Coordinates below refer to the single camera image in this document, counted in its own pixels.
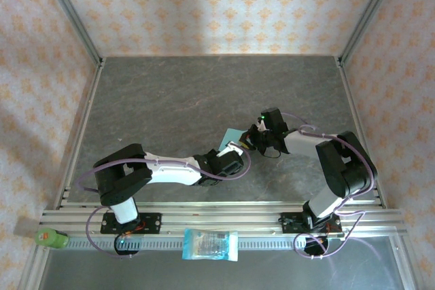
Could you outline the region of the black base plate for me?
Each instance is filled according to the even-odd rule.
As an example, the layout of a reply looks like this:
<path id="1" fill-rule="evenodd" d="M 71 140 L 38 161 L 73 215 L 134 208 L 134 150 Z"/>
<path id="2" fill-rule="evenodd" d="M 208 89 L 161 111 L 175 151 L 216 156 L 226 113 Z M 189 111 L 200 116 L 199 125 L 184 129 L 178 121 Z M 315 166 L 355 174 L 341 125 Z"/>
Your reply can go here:
<path id="1" fill-rule="evenodd" d="M 280 214 L 278 221 L 284 234 L 344 235 L 341 219 L 335 214 L 318 219 L 305 212 L 288 212 Z"/>
<path id="2" fill-rule="evenodd" d="M 105 213 L 101 222 L 102 234 L 159 234 L 162 215 L 160 213 L 139 213 L 138 216 L 127 223 L 121 224 L 116 220 L 114 213 Z"/>

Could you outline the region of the aluminium frame post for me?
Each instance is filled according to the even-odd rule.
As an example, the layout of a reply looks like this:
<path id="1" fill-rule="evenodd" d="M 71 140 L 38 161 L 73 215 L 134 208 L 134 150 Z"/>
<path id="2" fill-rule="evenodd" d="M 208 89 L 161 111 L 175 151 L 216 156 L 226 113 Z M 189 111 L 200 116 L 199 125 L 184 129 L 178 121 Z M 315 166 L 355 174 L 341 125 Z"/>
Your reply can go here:
<path id="1" fill-rule="evenodd" d="M 80 41 L 83 43 L 88 55 L 97 64 L 100 65 L 103 62 L 103 57 L 99 54 L 94 42 L 88 34 L 82 19 L 80 18 L 72 0 L 57 0 L 62 7 L 66 17 L 69 19 L 73 26 L 74 31 L 77 33 Z"/>
<path id="2" fill-rule="evenodd" d="M 348 42 L 346 43 L 343 52 L 340 56 L 336 57 L 336 63 L 338 68 L 344 68 L 345 65 L 350 61 L 352 54 L 357 48 L 360 40 L 363 38 L 367 28 L 369 27 L 372 19 L 377 13 L 377 10 L 380 8 L 382 2 L 383 0 L 369 0 Z"/>

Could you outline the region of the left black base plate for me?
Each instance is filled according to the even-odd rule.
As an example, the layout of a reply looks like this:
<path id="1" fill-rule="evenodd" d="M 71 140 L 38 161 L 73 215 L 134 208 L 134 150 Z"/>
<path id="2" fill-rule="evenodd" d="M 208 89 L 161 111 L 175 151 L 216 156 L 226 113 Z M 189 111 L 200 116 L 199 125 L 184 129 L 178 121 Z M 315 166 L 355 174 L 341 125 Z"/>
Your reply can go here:
<path id="1" fill-rule="evenodd" d="M 127 223 L 121 224 L 116 220 L 114 213 L 105 213 L 101 222 L 102 234 L 159 234 L 162 215 L 160 213 L 139 213 L 138 216 Z"/>

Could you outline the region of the blue plastic wipes packet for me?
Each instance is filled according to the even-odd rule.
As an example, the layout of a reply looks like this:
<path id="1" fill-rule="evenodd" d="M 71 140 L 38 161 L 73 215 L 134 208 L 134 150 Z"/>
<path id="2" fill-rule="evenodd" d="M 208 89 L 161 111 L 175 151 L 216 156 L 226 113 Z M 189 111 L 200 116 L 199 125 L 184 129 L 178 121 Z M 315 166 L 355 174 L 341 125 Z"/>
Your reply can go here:
<path id="1" fill-rule="evenodd" d="M 238 258 L 238 232 L 185 229 L 182 259 L 236 262 Z"/>

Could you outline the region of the aluminium table side rail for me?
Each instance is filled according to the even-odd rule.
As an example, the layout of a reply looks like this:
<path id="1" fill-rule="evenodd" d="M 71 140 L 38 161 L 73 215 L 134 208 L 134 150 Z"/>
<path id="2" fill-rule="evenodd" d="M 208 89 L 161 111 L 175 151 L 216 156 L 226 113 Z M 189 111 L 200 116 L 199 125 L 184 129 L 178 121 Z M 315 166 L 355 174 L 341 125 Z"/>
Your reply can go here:
<path id="1" fill-rule="evenodd" d="M 375 162 L 375 159 L 371 156 L 371 152 L 368 148 L 368 144 L 366 142 L 366 137 L 364 135 L 364 130 L 363 130 L 363 126 L 362 126 L 362 121 L 360 119 L 360 115 L 358 113 L 357 110 L 357 106 L 356 106 L 356 102 L 353 98 L 353 94 L 351 91 L 351 87 L 350 87 L 350 83 L 349 83 L 349 79 L 347 78 L 346 72 L 345 72 L 345 68 L 344 68 L 344 64 L 341 62 L 341 59 L 338 56 L 334 57 L 336 66 L 341 74 L 341 79 L 345 88 L 345 92 L 347 95 L 347 100 L 349 102 L 349 106 L 350 106 L 350 110 L 353 116 L 353 121 L 355 124 L 355 128 L 357 131 L 357 135 L 358 138 L 362 144 L 362 147 L 365 149 L 366 153 L 370 156 L 372 162 Z M 382 186 L 379 185 L 379 181 L 378 179 L 376 179 L 375 182 L 375 186 L 373 187 L 373 190 L 371 191 L 372 194 L 375 196 L 376 200 L 375 202 L 377 204 L 379 204 L 383 209 L 387 209 L 388 206 L 385 203 L 385 199 L 384 199 L 384 195 L 383 195 L 383 189 Z"/>
<path id="2" fill-rule="evenodd" d="M 50 209 L 57 210 L 60 208 L 60 204 L 63 200 L 63 194 L 73 182 L 77 157 L 80 152 L 90 110 L 92 109 L 92 103 L 94 101 L 94 96 L 97 91 L 101 72 L 105 66 L 106 60 L 106 57 L 102 57 L 102 59 L 100 59 L 100 61 L 97 63 L 94 73 L 86 82 L 77 113 L 73 119 L 73 125 L 67 141 L 64 156 L 60 164 L 56 196 L 53 199 L 53 203 L 48 206 Z"/>

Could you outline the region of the light blue paper sheet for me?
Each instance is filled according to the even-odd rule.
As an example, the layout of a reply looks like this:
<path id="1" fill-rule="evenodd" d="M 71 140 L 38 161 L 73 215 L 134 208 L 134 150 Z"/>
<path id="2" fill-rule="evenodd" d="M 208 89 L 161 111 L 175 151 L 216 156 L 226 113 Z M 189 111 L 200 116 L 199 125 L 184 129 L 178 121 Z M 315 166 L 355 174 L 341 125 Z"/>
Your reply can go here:
<path id="1" fill-rule="evenodd" d="M 242 134 L 245 133 L 245 130 L 237 130 L 233 128 L 228 128 L 223 136 L 223 139 L 219 146 L 219 151 L 223 151 L 227 144 L 230 142 L 240 144 L 239 139 L 242 137 Z"/>

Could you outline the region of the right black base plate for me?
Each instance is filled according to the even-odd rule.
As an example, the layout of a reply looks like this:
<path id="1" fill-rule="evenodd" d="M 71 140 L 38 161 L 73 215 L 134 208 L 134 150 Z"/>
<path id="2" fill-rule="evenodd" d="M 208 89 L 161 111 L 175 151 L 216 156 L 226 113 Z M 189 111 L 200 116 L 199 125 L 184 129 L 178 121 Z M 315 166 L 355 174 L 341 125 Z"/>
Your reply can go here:
<path id="1" fill-rule="evenodd" d="M 284 234 L 344 235 L 341 219 L 335 214 L 318 219 L 305 212 L 288 212 L 280 214 L 278 221 Z"/>

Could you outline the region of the wide aluminium mounting rail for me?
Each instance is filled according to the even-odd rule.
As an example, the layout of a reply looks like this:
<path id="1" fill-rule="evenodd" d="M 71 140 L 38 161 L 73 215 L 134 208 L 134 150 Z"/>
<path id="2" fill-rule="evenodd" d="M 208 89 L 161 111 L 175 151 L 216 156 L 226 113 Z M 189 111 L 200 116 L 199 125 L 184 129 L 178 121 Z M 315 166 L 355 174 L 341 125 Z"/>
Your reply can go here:
<path id="1" fill-rule="evenodd" d="M 178 236 L 186 228 L 236 230 L 242 236 L 277 236 L 281 233 L 278 222 L 280 214 L 302 210 L 299 203 L 291 202 L 140 202 L 137 208 L 141 213 L 160 213 L 160 233 L 169 236 Z M 96 234 L 100 231 L 103 214 L 107 210 L 103 209 L 89 218 L 94 209 L 93 203 L 67 202 L 58 210 L 44 211 L 39 225 L 78 236 L 85 233 L 86 222 L 90 220 L 90 233 Z M 355 236 L 406 233 L 404 217 L 397 209 L 384 209 L 367 201 L 354 201 L 341 210 L 346 214 L 356 211 L 365 211 L 366 214 L 354 229 Z"/>

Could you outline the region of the green bottle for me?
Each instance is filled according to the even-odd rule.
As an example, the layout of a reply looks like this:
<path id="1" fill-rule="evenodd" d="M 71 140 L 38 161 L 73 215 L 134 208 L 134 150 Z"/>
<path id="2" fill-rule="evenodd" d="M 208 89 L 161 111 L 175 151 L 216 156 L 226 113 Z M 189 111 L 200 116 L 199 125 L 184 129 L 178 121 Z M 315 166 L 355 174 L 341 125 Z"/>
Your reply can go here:
<path id="1" fill-rule="evenodd" d="M 61 249 L 68 245 L 69 236 L 52 228 L 42 228 L 35 234 L 35 242 L 40 246 Z"/>

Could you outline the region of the grey metal sheet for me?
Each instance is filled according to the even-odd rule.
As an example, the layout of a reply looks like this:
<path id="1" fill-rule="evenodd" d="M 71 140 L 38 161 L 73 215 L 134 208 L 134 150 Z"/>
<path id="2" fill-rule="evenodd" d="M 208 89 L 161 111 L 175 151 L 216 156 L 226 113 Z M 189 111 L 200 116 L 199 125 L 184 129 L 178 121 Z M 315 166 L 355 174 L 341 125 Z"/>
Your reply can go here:
<path id="1" fill-rule="evenodd" d="M 181 250 L 115 259 L 91 249 L 53 250 L 38 290 L 417 290 L 388 237 L 353 238 L 329 258 L 289 249 L 242 249 L 236 262 L 184 260 Z"/>

